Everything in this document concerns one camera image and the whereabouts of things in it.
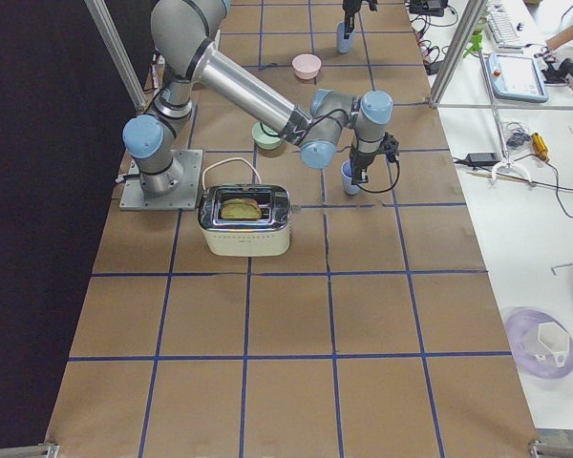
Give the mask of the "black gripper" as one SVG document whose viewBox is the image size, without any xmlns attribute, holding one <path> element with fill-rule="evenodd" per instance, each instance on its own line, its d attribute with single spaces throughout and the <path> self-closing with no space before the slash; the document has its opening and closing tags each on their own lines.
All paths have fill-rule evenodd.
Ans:
<svg viewBox="0 0 573 458">
<path fill-rule="evenodd" d="M 344 11 L 344 31 L 343 38 L 351 38 L 354 31 L 354 16 L 356 13 L 361 11 L 362 5 L 366 3 L 369 10 L 377 11 L 377 1 L 376 0 L 343 0 L 342 10 Z"/>
<path fill-rule="evenodd" d="M 365 184 L 369 182 L 368 168 L 374 162 L 377 152 L 376 146 L 350 146 L 350 177 L 352 184 Z"/>
</svg>

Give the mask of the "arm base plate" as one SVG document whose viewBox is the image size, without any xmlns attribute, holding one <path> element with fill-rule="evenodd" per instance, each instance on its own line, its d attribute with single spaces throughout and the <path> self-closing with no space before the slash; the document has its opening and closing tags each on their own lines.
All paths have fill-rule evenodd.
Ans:
<svg viewBox="0 0 573 458">
<path fill-rule="evenodd" d="M 145 175 L 130 160 L 119 208 L 124 211 L 194 210 L 202 194 L 202 150 L 173 149 L 171 167 Z"/>
</svg>

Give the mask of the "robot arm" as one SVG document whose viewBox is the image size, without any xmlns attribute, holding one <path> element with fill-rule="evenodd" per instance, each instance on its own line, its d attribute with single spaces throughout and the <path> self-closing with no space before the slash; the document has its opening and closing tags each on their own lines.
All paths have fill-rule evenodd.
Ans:
<svg viewBox="0 0 573 458">
<path fill-rule="evenodd" d="M 303 110 L 219 51 L 215 36 L 229 9 L 227 1 L 159 1 L 152 9 L 152 37 L 170 79 L 146 111 L 123 129 L 146 198 L 168 196 L 183 184 L 188 169 L 171 145 L 190 117 L 196 83 L 297 146 L 310 168 L 328 167 L 343 130 L 351 129 L 349 161 L 355 185 L 368 182 L 367 169 L 377 156 L 397 156 L 398 142 L 386 131 L 393 111 L 387 93 L 369 91 L 357 97 L 319 90 L 310 109 Z"/>
</svg>

